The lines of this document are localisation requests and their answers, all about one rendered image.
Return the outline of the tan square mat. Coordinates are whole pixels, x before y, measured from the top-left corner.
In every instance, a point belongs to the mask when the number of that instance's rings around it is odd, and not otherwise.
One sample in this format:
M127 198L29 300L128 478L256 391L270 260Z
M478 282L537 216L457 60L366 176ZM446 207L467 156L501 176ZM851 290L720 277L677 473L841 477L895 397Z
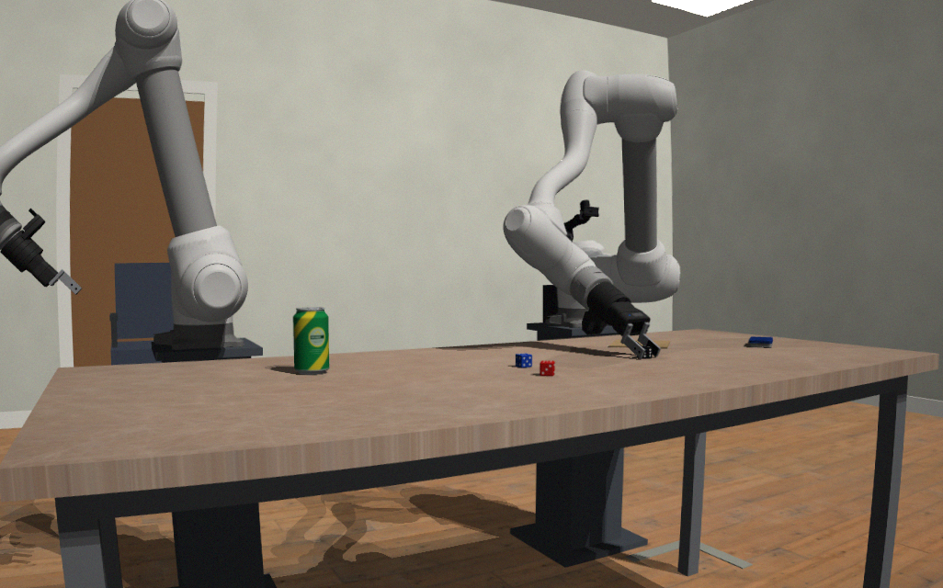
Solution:
M635 339L635 341L636 341L636 339ZM653 339L653 341L654 341L654 339ZM636 342L638 342L638 341L636 341ZM654 341L654 342L655 342L657 345L659 345L659 348L668 348L668 346L669 346L669 344L670 344L670 341ZM639 342L638 342L638 343L639 343ZM639 344L642 345L641 343L639 343ZM613 343L612 343L611 345L609 345L608 348L627 348L627 346L626 346L625 344L621 344L621 343L620 343L620 339L615 339L615 341L613 341Z

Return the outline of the green soda can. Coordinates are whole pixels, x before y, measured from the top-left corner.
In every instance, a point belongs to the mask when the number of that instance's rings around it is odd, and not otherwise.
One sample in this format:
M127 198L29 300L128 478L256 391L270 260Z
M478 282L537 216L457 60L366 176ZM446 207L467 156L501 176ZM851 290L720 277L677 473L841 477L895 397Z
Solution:
M294 369L319 375L330 369L330 330L323 307L296 308L293 316Z

